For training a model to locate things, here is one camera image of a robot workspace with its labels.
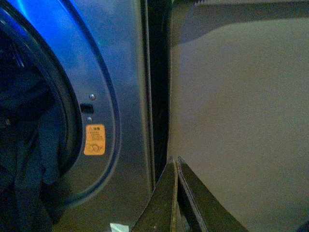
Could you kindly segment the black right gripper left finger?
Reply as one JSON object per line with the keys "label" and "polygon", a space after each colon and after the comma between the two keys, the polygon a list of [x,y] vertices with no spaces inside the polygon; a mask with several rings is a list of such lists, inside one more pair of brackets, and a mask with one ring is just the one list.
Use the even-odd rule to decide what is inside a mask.
{"label": "black right gripper left finger", "polygon": [[143,213],[132,232],[175,232],[177,227],[178,171],[169,158]]}

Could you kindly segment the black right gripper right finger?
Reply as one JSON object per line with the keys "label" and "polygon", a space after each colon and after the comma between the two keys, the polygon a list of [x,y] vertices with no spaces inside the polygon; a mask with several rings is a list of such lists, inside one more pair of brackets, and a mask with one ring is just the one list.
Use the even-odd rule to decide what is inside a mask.
{"label": "black right gripper right finger", "polygon": [[246,232],[247,229],[231,215],[207,189],[194,171],[179,157],[178,203],[193,232]]}

